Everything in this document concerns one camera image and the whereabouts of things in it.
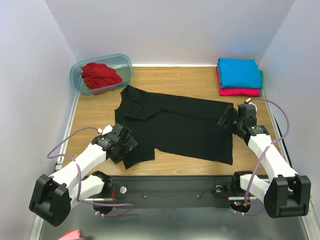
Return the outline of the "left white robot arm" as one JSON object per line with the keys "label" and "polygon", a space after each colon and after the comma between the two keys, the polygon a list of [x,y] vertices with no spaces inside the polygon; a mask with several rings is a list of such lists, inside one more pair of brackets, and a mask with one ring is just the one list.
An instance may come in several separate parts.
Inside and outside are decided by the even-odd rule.
{"label": "left white robot arm", "polygon": [[120,207],[126,212],[133,208],[131,203],[116,203],[114,199],[110,203],[89,200],[96,195],[116,196],[111,178],[91,170],[108,159],[115,164],[122,161],[137,146],[132,131],[119,123],[96,131],[98,135],[80,155],[71,157],[70,163],[51,175],[42,174],[35,182],[29,210],[54,227],[62,224],[80,203],[110,210]]}

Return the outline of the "black t shirt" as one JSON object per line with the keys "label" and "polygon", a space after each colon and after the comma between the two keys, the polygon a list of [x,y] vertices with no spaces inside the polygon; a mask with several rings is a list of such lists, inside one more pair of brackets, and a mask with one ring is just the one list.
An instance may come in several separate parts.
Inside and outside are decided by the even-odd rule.
{"label": "black t shirt", "polygon": [[115,121],[133,133],[137,146],[124,167],[155,159],[159,151],[233,164],[232,133],[218,125],[230,102],[147,92],[125,87]]}

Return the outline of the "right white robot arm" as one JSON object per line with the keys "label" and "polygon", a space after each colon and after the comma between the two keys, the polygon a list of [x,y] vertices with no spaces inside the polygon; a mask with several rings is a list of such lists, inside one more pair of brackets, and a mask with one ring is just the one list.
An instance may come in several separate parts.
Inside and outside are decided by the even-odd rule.
{"label": "right white robot arm", "polygon": [[282,157],[263,125],[257,124],[257,108],[253,103],[227,107],[218,125],[244,140],[257,156],[269,181],[259,178],[254,171],[238,171],[230,182],[231,192],[244,193],[243,204],[250,205],[254,196],[260,200],[271,218],[300,217],[309,212],[311,181],[299,175]]}

